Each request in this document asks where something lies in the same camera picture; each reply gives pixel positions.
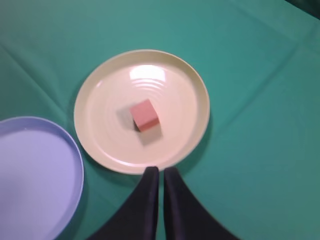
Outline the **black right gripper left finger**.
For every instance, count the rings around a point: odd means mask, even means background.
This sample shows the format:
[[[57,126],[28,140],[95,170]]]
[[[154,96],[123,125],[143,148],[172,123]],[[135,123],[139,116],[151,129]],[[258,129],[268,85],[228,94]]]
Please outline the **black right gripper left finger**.
[[[118,211],[89,240],[154,240],[159,213],[159,169],[145,169]]]

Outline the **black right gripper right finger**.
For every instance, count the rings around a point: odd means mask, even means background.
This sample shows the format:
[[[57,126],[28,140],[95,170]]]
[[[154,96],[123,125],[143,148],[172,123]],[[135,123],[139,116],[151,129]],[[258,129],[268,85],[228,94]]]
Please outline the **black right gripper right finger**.
[[[163,215],[167,240],[237,240],[201,205],[175,167],[164,170]]]

